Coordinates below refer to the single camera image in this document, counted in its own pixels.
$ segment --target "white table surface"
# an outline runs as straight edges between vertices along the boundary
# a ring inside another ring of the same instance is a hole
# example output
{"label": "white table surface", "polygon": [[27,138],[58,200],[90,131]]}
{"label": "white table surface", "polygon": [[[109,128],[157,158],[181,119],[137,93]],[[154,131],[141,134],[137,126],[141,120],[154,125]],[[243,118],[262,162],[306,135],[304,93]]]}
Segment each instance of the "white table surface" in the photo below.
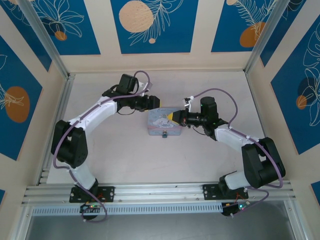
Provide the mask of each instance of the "white table surface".
{"label": "white table surface", "polygon": [[[236,100],[239,113],[232,126],[247,135],[262,138],[263,131],[245,74],[242,71],[149,71],[153,83],[149,95],[161,99],[162,107],[181,107],[182,99],[209,88],[228,91]],[[122,72],[77,74],[67,104],[68,121],[92,106]],[[139,73],[140,81],[146,77]],[[222,92],[211,91],[219,116],[229,121],[233,102]],[[192,102],[200,111],[200,97]],[[131,109],[122,109],[129,113]],[[223,143],[183,128],[180,136],[150,136],[148,113],[115,114],[87,136],[87,163],[99,183],[175,183],[218,181],[222,175],[243,169],[242,155]],[[50,168],[47,183],[72,183],[65,170]]]}

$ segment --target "white leaf drawing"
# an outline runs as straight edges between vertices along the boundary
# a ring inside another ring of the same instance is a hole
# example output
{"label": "white leaf drawing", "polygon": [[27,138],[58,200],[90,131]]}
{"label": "white leaf drawing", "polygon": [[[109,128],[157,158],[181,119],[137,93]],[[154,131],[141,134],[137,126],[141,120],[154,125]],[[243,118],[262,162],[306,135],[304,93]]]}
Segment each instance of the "white leaf drawing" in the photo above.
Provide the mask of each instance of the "white leaf drawing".
{"label": "white leaf drawing", "polygon": [[22,21],[25,25],[30,26],[28,20],[26,19],[25,15],[22,13],[20,7],[17,4],[9,0],[1,0],[5,7],[10,10],[11,14],[18,20]]}
{"label": "white leaf drawing", "polygon": [[[7,57],[8,56],[6,56],[6,55],[0,54],[0,71],[6,65]],[[22,102],[23,99],[24,99],[24,97],[17,98],[17,97],[14,97],[14,96],[8,94],[0,84],[0,106],[1,106],[1,109],[3,109],[6,105],[10,106],[10,104],[17,104],[17,105],[23,106],[24,105],[24,103]]]}
{"label": "white leaf drawing", "polygon": [[[154,43],[157,38],[161,35],[162,32],[166,31],[166,27],[170,27],[170,14],[176,11],[184,2],[184,0],[138,0],[131,1],[140,2],[143,4],[147,11],[152,13],[152,24],[146,29],[138,32],[131,32],[131,35],[128,39],[131,39],[132,42],[130,46],[143,41],[153,41]],[[143,22],[143,18],[147,15],[147,12],[139,12],[139,15],[136,16],[136,21],[138,21],[139,26],[143,28],[143,24],[148,24]]]}
{"label": "white leaf drawing", "polygon": [[278,0],[264,0],[262,7],[258,8],[255,0],[236,0],[234,6],[238,9],[240,17],[244,19],[247,26],[252,27],[257,40],[261,33],[262,22],[270,15]]}
{"label": "white leaf drawing", "polygon": [[282,17],[287,20],[288,18],[288,14],[289,12],[296,12],[300,9],[300,7],[302,6],[304,0],[297,0],[297,1],[293,1],[291,0],[288,3],[288,6],[286,7],[286,9],[284,10]]}
{"label": "white leaf drawing", "polygon": [[299,96],[298,108],[309,107],[310,123],[314,127],[320,123],[320,71],[316,68],[320,63],[320,23],[312,33],[302,64],[305,66],[304,74],[307,78],[307,86]]}
{"label": "white leaf drawing", "polygon": [[49,24],[53,33],[70,33],[82,37],[81,29],[76,25],[84,21],[84,16],[75,11],[70,11],[69,0],[36,0],[32,2],[33,8],[43,24]]}

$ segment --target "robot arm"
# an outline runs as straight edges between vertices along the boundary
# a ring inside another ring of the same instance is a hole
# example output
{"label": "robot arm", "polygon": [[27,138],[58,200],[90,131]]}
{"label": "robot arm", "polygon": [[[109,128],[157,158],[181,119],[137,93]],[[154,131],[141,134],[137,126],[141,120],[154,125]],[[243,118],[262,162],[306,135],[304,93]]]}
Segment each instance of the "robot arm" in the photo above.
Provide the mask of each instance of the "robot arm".
{"label": "robot arm", "polygon": [[285,176],[286,170],[271,138],[258,139],[246,136],[229,127],[226,121],[219,118],[213,97],[206,96],[200,100],[201,112],[190,112],[190,100],[192,98],[185,99],[185,110],[176,111],[168,118],[183,127],[202,126],[208,137],[242,153],[244,171],[233,172],[220,178],[220,182],[223,182],[220,184],[223,185],[221,191],[232,191],[248,186],[257,189],[278,179],[272,162],[254,142],[259,142],[263,146],[274,160],[281,176]]}
{"label": "robot arm", "polygon": [[86,163],[88,156],[86,136],[105,119],[117,113],[123,107],[130,107],[140,112],[160,107],[160,100],[156,96],[148,96],[143,93],[127,97],[134,95],[130,92],[134,91],[135,86],[137,86],[136,92],[139,89],[145,90],[147,87],[147,85],[139,82],[136,77],[123,74],[119,84],[105,91],[91,108],[68,122],[60,120],[55,125],[51,146],[52,154],[55,153],[65,132],[76,123],[67,138],[63,140],[57,153],[57,159],[66,164],[77,182],[94,195],[97,193],[98,181],[92,175]]}

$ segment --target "black mounting bracket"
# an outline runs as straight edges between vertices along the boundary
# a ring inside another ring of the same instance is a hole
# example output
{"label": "black mounting bracket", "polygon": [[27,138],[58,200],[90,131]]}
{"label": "black mounting bracket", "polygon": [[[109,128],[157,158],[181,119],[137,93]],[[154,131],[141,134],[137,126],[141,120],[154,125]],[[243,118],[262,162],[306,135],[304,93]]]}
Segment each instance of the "black mounting bracket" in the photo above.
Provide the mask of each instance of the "black mounting bracket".
{"label": "black mounting bracket", "polygon": [[228,188],[226,181],[226,175],[220,177],[219,183],[217,184],[204,184],[202,186],[204,200],[236,200],[248,199],[248,191],[244,187],[231,190]]}
{"label": "black mounting bracket", "polygon": [[[114,186],[98,186],[95,196],[102,203],[113,203],[115,196]],[[70,203],[86,203],[86,202],[96,202],[92,197],[86,194],[81,188],[75,186],[71,189]]]}

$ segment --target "metal bar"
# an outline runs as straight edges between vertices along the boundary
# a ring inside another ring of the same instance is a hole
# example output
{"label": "metal bar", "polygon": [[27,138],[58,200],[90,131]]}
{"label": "metal bar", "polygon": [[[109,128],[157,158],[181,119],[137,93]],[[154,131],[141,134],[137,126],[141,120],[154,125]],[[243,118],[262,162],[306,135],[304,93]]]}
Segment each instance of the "metal bar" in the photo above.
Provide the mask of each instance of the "metal bar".
{"label": "metal bar", "polygon": [[252,100],[253,100],[253,104],[254,104],[254,108],[255,108],[255,111],[258,115],[258,118],[259,118],[259,122],[260,122],[260,125],[261,125],[261,128],[262,128],[262,132],[263,132],[263,136],[264,137],[267,137],[267,134],[266,134],[266,129],[262,123],[262,119],[261,119],[261,114],[260,114],[260,111],[258,110],[258,105],[257,105],[257,101],[256,101],[256,98],[254,96],[254,93],[252,91],[252,84],[251,82],[249,81],[249,76],[247,73],[244,73],[245,74],[245,78],[246,78],[246,82],[248,83],[248,86],[249,86],[249,90],[250,90],[250,94],[251,94],[251,97],[252,97]]}
{"label": "metal bar", "polygon": [[45,174],[45,172],[49,172],[51,161],[52,161],[51,144],[52,144],[52,139],[54,136],[55,124],[60,119],[62,119],[65,115],[65,112],[67,109],[67,104],[68,104],[70,93],[71,93],[71,89],[74,84],[74,80],[75,80],[75,75],[72,74],[68,77],[68,80],[65,82],[65,85],[64,85],[64,88],[63,88],[63,91],[62,91],[62,94],[61,94],[61,97],[59,100],[58,108],[56,110],[54,122],[53,122],[53,125],[51,126],[49,138],[47,139],[47,144],[45,147],[45,155],[43,158],[42,166],[37,173],[37,176],[39,176],[39,177],[36,180],[36,182],[34,183],[35,185],[47,183],[47,181],[44,181],[44,179],[41,180],[41,177],[43,176],[43,174]]}
{"label": "metal bar", "polygon": [[302,213],[302,209],[299,205],[299,202],[297,200],[295,201],[289,201],[288,202],[291,203],[291,207],[292,209],[294,210],[294,213],[295,213],[295,216],[296,218],[299,220],[299,224],[302,228],[302,232],[305,236],[305,239],[306,240],[315,240],[315,236],[312,234],[309,226],[308,226],[308,223],[307,223],[307,220],[305,218],[305,216],[303,215]]}
{"label": "metal bar", "polygon": [[15,228],[10,236],[11,240],[25,240],[28,232],[28,228],[31,221],[31,216],[34,208],[32,206],[22,207],[20,219],[15,225]]}
{"label": "metal bar", "polygon": [[49,176],[49,171],[42,171],[41,177],[47,178]]}
{"label": "metal bar", "polygon": [[292,201],[283,201],[296,240],[307,240]]}
{"label": "metal bar", "polygon": [[[161,184],[114,184],[114,203],[199,203],[204,200],[202,185],[209,183],[161,183]],[[69,203],[71,184],[46,184],[30,186],[25,191],[23,205],[61,205]],[[263,187],[269,191],[268,201],[294,199],[295,193],[289,181],[284,182],[282,189]],[[249,201],[258,201],[265,196],[264,192],[248,190]],[[232,202],[233,200],[219,200],[215,202]]]}
{"label": "metal bar", "polygon": [[[149,184],[123,184],[123,183],[99,183],[99,186],[102,187],[108,187],[108,186],[114,186],[116,188],[177,188],[177,187],[202,187],[204,184],[217,184],[218,182],[175,182],[175,183],[149,183]],[[272,182],[274,185],[278,185],[279,181]],[[291,183],[289,180],[283,180],[283,186],[290,185]],[[52,188],[72,188],[74,187],[73,184],[70,183],[57,183],[57,184],[42,184],[39,186],[28,186],[26,189],[52,189]],[[261,189],[274,189],[271,187],[263,186]]]}
{"label": "metal bar", "polygon": [[[180,203],[180,204],[113,204],[105,205],[108,215],[141,215],[141,214],[195,214],[222,213],[223,207],[219,202]],[[85,215],[104,215],[101,208]],[[33,216],[79,216],[79,206],[40,206],[35,207]]]}
{"label": "metal bar", "polygon": [[268,40],[270,39],[271,34],[275,30],[283,12],[286,10],[286,7],[288,6],[288,3],[290,0],[278,0],[273,11],[270,14],[269,19],[267,20],[263,31],[256,41],[255,46],[253,47],[252,53],[250,55],[250,58],[248,62],[246,63],[244,67],[245,74],[248,74],[252,67],[255,65],[256,61],[260,57],[260,54],[262,53],[263,49],[265,48]]}
{"label": "metal bar", "polygon": [[52,61],[56,64],[56,67],[58,68],[60,73],[65,78],[68,78],[67,68],[61,60],[56,46],[52,42],[47,30],[42,24],[32,4],[28,0],[16,0],[16,2],[18,3],[19,8],[21,9],[25,18],[28,20],[38,39],[42,43],[44,49],[47,51]]}

